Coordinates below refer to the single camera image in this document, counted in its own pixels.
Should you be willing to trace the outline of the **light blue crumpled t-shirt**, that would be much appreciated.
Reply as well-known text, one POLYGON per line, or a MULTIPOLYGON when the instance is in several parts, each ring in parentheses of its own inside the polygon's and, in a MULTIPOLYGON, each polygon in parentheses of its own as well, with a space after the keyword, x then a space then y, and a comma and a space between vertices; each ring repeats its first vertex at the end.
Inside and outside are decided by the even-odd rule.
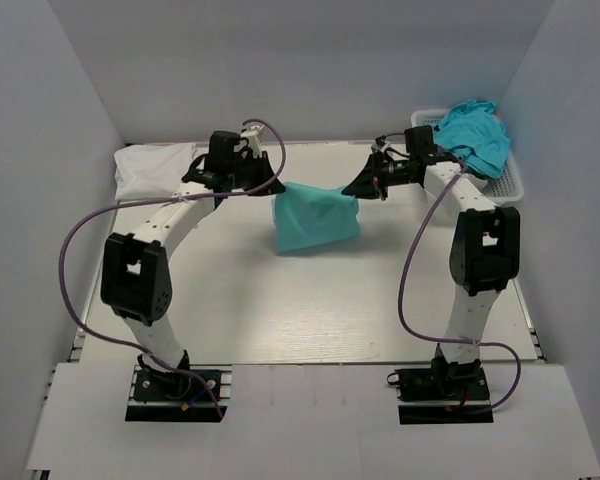
POLYGON ((432 124, 434 142, 450 151, 476 176, 502 176, 510 139, 490 100, 470 99, 453 106, 432 124))

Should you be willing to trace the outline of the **teal green t-shirt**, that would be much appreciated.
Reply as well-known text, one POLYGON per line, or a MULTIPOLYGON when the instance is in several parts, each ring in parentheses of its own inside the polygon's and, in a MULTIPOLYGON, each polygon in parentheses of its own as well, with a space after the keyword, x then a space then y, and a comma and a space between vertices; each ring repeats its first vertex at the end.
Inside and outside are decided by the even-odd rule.
POLYGON ((278 254, 350 240, 360 234, 359 202, 342 187, 323 189, 286 183, 272 200, 274 242, 278 254))

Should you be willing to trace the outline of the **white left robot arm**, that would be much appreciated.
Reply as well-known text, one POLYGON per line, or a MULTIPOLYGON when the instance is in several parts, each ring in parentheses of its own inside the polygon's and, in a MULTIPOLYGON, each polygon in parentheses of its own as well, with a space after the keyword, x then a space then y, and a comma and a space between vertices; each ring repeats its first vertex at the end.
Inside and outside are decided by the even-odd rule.
POLYGON ((238 133, 213 132, 206 153, 192 161, 171 200, 141 226, 113 233, 105 242, 101 300, 130 328, 141 347, 139 366, 168 398, 185 396, 192 378, 188 354, 168 319, 170 258, 225 199, 284 192, 280 172, 261 144, 266 128, 263 121, 250 119, 238 133))

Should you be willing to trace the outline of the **folded white t-shirt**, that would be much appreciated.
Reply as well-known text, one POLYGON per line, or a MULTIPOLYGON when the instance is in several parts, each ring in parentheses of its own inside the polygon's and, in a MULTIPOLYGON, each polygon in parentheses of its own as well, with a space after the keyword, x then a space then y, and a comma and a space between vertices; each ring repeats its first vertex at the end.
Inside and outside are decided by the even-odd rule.
POLYGON ((194 142, 131 145, 114 154, 117 201, 171 196, 188 171, 194 142))

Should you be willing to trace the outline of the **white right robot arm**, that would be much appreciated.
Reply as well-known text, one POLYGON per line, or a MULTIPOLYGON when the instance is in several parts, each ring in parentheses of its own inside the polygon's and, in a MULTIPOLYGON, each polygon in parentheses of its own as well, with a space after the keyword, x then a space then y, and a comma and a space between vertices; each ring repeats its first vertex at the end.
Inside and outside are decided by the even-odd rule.
POLYGON ((491 309, 519 272, 520 214, 489 200, 469 179, 466 164, 434 142, 430 126, 404 132, 404 152, 379 136, 346 196, 386 200, 390 188, 417 184, 455 221, 449 270, 455 296, 447 329, 433 338, 433 390, 452 399, 480 369, 480 345, 491 309))

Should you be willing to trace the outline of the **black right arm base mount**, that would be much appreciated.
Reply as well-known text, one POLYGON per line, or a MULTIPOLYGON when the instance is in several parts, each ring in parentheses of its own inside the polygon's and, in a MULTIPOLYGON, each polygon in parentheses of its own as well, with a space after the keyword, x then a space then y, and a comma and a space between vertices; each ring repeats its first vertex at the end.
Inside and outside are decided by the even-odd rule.
POLYGON ((390 373, 387 384, 397 393, 399 423, 409 425, 491 424, 491 397, 483 369, 475 378, 440 386, 431 368, 390 373))

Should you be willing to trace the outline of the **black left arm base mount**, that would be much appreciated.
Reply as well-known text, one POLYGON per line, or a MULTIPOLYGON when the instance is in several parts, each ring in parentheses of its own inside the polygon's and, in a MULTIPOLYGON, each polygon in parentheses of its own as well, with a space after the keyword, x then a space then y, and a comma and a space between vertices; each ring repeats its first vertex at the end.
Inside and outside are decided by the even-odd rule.
POLYGON ((169 373, 134 372, 125 421, 135 423, 220 423, 229 406, 232 370, 204 366, 191 369, 205 382, 191 377, 167 379, 169 373))

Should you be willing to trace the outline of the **white plastic laundry basket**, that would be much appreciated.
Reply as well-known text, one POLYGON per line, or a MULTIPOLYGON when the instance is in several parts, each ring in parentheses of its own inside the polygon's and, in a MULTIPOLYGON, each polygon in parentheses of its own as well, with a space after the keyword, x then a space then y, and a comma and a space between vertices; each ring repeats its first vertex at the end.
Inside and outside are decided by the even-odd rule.
MULTIPOLYGON (((411 126, 429 125, 441 120, 448 109, 424 109, 411 114, 411 126)), ((498 205, 511 204, 520 201, 524 195, 522 180, 511 151, 504 165, 502 175, 497 179, 480 179, 468 174, 471 182, 479 188, 484 196, 498 205)))

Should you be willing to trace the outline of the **aluminium table edge rail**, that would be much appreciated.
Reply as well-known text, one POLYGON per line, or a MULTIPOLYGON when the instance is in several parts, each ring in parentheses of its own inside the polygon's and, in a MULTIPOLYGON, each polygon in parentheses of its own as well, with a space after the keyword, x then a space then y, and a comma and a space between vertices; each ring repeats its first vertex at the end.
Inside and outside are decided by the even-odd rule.
MULTIPOLYGON (((307 141, 284 141, 285 148, 291 146, 310 146, 310 145, 362 145, 370 147, 373 144, 372 139, 363 140, 307 140, 307 141)), ((278 147, 279 143, 273 141, 267 141, 263 144, 264 146, 278 147)))

